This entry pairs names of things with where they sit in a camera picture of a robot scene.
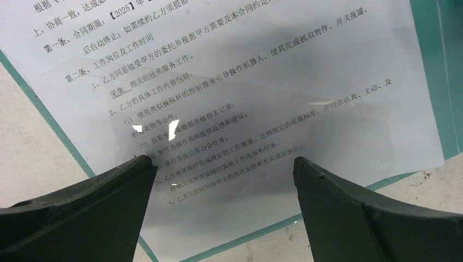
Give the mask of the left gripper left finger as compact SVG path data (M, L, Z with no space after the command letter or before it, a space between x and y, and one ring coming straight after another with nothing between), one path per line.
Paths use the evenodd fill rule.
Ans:
M158 168L138 156L1 209L1 261L132 261Z

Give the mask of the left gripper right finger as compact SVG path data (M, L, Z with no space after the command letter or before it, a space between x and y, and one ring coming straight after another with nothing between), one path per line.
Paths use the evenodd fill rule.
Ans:
M462 261L462 215L404 203L297 157L294 184L314 261Z

